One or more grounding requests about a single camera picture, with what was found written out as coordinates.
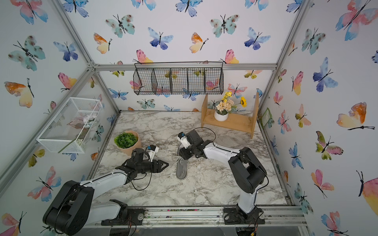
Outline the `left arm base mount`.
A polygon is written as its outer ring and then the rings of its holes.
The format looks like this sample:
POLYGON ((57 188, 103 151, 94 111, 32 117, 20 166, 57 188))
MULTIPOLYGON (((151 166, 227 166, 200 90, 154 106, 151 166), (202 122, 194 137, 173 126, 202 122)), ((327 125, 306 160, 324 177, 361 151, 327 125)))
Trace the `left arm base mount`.
POLYGON ((130 208, 126 203, 116 199, 111 199, 109 203, 117 205, 119 210, 113 218, 102 220, 102 226, 141 226, 145 218, 146 210, 143 208, 130 208))

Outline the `grey canvas sneaker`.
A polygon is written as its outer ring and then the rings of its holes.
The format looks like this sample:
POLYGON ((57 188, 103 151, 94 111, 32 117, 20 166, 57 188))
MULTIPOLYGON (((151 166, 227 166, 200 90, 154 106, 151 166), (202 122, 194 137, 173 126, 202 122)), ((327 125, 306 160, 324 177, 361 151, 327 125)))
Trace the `grey canvas sneaker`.
POLYGON ((177 179, 182 181, 187 177, 188 161, 183 159, 183 157, 180 155, 180 148, 181 148, 181 144, 178 146, 178 149, 177 149, 178 160, 177 160, 177 167, 176 167, 176 177, 177 179))

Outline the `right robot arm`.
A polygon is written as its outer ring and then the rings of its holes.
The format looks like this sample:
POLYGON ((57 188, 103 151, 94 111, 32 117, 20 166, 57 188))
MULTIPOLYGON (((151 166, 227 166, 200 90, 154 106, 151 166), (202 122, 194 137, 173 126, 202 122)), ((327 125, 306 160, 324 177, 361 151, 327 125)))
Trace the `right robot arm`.
POLYGON ((195 129, 188 133, 180 132, 177 139, 183 146, 178 149, 178 155, 182 159, 188 160, 194 156, 227 164, 241 189, 238 208, 245 214, 253 212, 256 208, 257 194, 268 185, 265 182, 268 182, 269 178, 250 148, 227 148, 216 144, 214 140, 203 140, 195 129))

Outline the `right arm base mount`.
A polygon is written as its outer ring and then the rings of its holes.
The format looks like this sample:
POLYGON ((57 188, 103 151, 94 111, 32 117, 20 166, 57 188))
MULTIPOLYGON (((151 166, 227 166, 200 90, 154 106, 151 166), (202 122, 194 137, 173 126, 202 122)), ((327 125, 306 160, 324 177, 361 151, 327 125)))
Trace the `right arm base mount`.
POLYGON ((264 211, 254 207, 250 213, 245 213, 240 207, 225 207, 223 209, 223 220, 226 225, 260 225, 265 224, 263 217, 264 211))

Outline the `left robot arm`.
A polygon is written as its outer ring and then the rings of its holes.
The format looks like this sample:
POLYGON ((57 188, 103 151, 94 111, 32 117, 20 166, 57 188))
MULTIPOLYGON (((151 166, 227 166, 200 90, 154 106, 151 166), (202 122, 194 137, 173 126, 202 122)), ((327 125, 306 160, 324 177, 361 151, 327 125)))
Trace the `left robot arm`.
POLYGON ((154 160, 158 147, 136 148, 122 165, 111 172, 87 181, 68 181, 45 212, 42 221, 57 234, 73 236, 85 225, 136 225, 128 205, 112 199, 104 204, 93 204, 98 196, 114 188, 131 184, 139 174, 161 173, 169 164, 154 160))

